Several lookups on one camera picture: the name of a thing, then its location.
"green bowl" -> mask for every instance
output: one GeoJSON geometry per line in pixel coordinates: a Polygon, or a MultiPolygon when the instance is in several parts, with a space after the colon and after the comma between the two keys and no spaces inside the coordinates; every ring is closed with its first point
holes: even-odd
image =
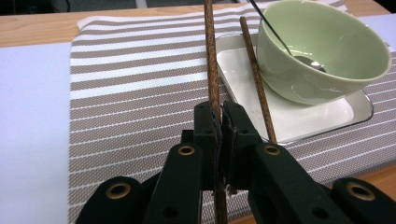
{"type": "Polygon", "coordinates": [[[311,1],[280,1],[263,12],[290,48],[323,65],[320,72],[291,57],[261,21],[257,60],[263,80],[293,102],[317,105],[345,97],[384,76],[391,57],[367,25],[334,7],[311,1]]]}

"metal spoon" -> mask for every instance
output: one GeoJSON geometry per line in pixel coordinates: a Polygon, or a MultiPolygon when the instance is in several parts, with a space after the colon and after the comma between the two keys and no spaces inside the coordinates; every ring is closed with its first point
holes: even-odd
{"type": "Polygon", "coordinates": [[[267,26],[270,28],[270,30],[272,31],[272,33],[274,33],[274,35],[276,36],[276,38],[280,41],[280,43],[283,45],[283,47],[286,49],[286,51],[288,52],[288,54],[291,57],[294,57],[295,59],[297,59],[298,61],[312,67],[315,68],[321,72],[326,72],[326,70],[324,70],[323,66],[318,63],[315,62],[309,58],[306,58],[304,56],[293,56],[288,48],[288,46],[285,44],[285,42],[283,42],[282,38],[280,38],[280,36],[276,33],[276,31],[274,30],[274,28],[272,27],[272,25],[270,24],[270,22],[265,19],[264,15],[262,14],[262,11],[259,9],[259,7],[256,5],[256,3],[254,2],[254,0],[250,0],[251,5],[253,5],[253,7],[256,9],[256,11],[259,13],[259,15],[262,17],[262,20],[265,22],[265,24],[267,24],[267,26]]]}

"wooden chopstick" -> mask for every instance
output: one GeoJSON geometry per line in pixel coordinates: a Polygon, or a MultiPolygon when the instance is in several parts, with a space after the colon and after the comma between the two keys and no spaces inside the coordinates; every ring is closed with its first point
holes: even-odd
{"type": "Polygon", "coordinates": [[[244,36],[245,45],[247,47],[247,55],[250,60],[251,70],[254,75],[254,82],[256,83],[257,94],[259,95],[260,106],[262,108],[262,115],[264,117],[265,128],[268,133],[268,140],[271,143],[277,144],[276,135],[274,131],[274,125],[271,120],[271,114],[265,96],[264,87],[262,85],[262,78],[260,77],[259,66],[257,65],[256,57],[254,56],[253,45],[251,44],[250,33],[248,31],[247,19],[245,17],[240,18],[242,34],[244,36]]]}
{"type": "MultiPolygon", "coordinates": [[[[220,119],[219,100],[219,76],[218,62],[216,55],[215,25],[213,20],[212,0],[205,0],[205,40],[206,40],[206,61],[207,61],[207,82],[209,90],[209,102],[220,119]]],[[[215,223],[227,223],[227,202],[224,191],[224,175],[219,168],[218,161],[214,165],[214,203],[215,203],[215,223]]]]}

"wooden table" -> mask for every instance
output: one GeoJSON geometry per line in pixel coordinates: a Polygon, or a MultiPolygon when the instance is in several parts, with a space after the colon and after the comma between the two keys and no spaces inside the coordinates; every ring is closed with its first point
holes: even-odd
{"type": "MultiPolygon", "coordinates": [[[[349,12],[357,17],[389,14],[373,0],[345,0],[345,3],[349,12]]],[[[240,4],[225,4],[214,5],[213,8],[216,10],[239,6],[240,4]]],[[[203,10],[203,6],[189,6],[4,16],[0,17],[0,47],[71,42],[78,34],[77,21],[89,16],[165,16],[203,10]]],[[[362,175],[360,178],[374,184],[396,201],[396,165],[362,175]]],[[[242,222],[254,223],[254,220],[249,216],[234,223],[242,222]]]]}

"striped cloth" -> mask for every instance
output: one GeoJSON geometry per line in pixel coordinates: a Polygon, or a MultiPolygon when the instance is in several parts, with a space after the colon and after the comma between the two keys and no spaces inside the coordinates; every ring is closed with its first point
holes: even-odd
{"type": "MultiPolygon", "coordinates": [[[[346,10],[339,0],[325,4],[346,10]]],[[[251,33],[259,17],[250,5],[214,12],[216,37],[251,33]]],[[[71,50],[69,222],[99,184],[117,175],[144,181],[161,171],[181,131],[193,127],[193,107],[207,101],[204,13],[172,17],[92,17],[81,21],[71,50]]],[[[392,53],[393,64],[396,54],[392,53]]],[[[230,97],[220,82],[220,100],[230,97]]],[[[396,67],[365,89],[375,106],[368,122],[286,146],[320,183],[394,163],[396,67]]],[[[229,217],[250,212],[247,193],[228,199],[229,217]]],[[[204,193],[203,222],[213,222],[204,193]]]]}

